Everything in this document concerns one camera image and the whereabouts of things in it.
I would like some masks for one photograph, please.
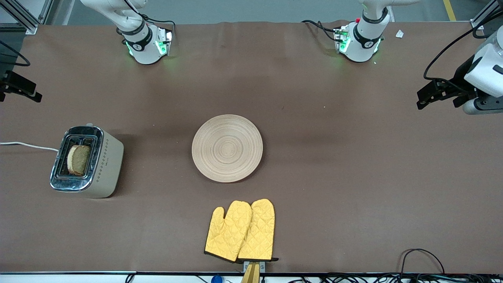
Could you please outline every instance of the yellow oven mitt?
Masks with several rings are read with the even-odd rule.
[[[238,258],[240,261],[274,261],[274,206],[268,199],[255,201],[251,223]]]
[[[211,217],[205,254],[235,262],[252,219],[251,207],[244,201],[233,201],[224,218],[223,207],[217,207]]]

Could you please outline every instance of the toaster power cord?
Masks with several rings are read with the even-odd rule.
[[[29,145],[29,144],[26,144],[26,143],[22,143],[20,141],[10,141],[8,143],[0,143],[0,146],[26,146],[26,147],[31,147],[31,148],[40,149],[40,150],[48,150],[48,151],[59,152],[59,150],[57,150],[57,149]]]

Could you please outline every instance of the toaster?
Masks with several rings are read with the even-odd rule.
[[[75,146],[91,148],[83,176],[68,171],[67,157]],[[117,184],[124,145],[101,128],[87,124],[69,129],[61,141],[51,172],[51,187],[89,198],[110,196]]]

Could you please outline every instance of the table surface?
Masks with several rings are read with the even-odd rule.
[[[212,211],[268,198],[280,258],[268,271],[397,271],[404,250],[425,248],[447,272],[501,272],[502,116],[415,105],[426,65],[468,28],[391,23],[354,63],[305,24],[187,25],[173,57],[139,65],[110,26],[39,27],[22,49],[32,65],[16,71],[42,103],[7,95],[1,140],[58,147],[91,122],[124,160],[112,197],[84,199],[51,189],[54,152],[1,147],[0,271],[241,270],[203,254]],[[432,75],[450,78],[479,43],[453,46]],[[197,129],[221,114],[264,140],[237,183],[205,178],[191,157]],[[412,254],[405,271],[439,270]]]

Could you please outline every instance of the blue round object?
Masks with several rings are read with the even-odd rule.
[[[211,278],[211,283],[223,283],[223,278],[220,275],[216,275]]]

